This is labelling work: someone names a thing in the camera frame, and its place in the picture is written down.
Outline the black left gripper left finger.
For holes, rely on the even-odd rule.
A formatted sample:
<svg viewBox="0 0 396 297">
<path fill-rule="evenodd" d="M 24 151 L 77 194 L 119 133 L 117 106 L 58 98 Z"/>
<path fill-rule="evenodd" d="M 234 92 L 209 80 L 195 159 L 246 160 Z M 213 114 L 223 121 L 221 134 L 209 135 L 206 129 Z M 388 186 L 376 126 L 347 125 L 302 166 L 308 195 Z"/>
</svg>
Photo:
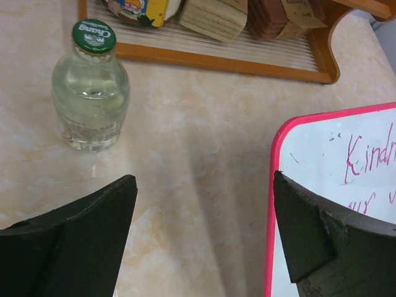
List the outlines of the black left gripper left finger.
<svg viewBox="0 0 396 297">
<path fill-rule="evenodd" d="M 1 296 L 112 296 L 136 199 L 127 174 L 1 230 Z"/>
</svg>

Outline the pink framed whiteboard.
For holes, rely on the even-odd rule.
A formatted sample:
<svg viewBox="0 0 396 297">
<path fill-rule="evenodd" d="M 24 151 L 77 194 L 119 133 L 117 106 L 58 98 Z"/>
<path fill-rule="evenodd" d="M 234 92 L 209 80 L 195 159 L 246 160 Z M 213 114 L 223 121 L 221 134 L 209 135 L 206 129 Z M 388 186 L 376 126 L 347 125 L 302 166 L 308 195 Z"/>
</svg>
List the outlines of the pink framed whiteboard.
<svg viewBox="0 0 396 297">
<path fill-rule="evenodd" d="M 264 295 L 300 296 L 291 283 L 274 207 L 274 173 L 352 211 L 395 225 L 395 104 L 288 120 L 270 153 Z"/>
</svg>

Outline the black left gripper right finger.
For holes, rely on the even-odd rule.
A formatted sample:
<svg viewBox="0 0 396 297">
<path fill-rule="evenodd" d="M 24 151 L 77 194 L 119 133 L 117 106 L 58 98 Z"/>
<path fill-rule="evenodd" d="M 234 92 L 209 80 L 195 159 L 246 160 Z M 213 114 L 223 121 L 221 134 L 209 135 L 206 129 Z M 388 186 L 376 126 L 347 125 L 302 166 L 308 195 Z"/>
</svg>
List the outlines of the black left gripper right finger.
<svg viewBox="0 0 396 297">
<path fill-rule="evenodd" d="M 395 296 L 395 225 L 274 173 L 274 207 L 300 296 Z"/>
</svg>

